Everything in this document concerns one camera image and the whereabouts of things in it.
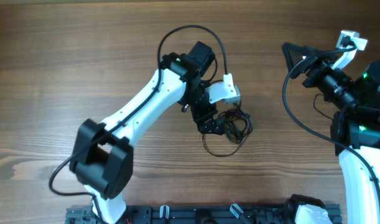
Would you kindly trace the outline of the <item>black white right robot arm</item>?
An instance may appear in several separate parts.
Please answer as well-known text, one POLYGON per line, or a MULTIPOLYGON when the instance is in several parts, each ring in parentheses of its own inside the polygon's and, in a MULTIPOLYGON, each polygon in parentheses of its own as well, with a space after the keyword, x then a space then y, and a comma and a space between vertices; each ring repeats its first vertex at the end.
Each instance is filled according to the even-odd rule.
POLYGON ((338 111, 333 115, 330 135, 302 124, 291 112, 287 97, 282 101, 292 120, 301 128, 335 145, 346 190, 348 223, 380 223, 380 61, 371 63, 352 80, 343 71, 364 45, 344 40, 335 50, 284 43, 282 51, 288 74, 282 87, 287 93, 290 79, 306 75, 306 88, 318 88, 338 111))

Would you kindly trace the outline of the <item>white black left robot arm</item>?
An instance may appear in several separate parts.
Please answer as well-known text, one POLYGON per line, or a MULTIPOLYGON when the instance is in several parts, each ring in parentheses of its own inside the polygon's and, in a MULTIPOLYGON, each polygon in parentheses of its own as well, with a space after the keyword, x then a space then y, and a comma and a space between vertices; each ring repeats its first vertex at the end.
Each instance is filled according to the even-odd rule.
POLYGON ((81 124, 69 168, 94 197, 93 211, 102 222, 117 223, 126 212, 123 189, 133 173, 134 148, 173 104, 190 109, 202 134, 225 133, 223 119, 214 118, 216 102, 237 103, 241 95, 230 73, 220 82, 203 80, 214 60, 202 42, 187 54, 164 55, 149 83, 119 111, 100 123, 81 124))

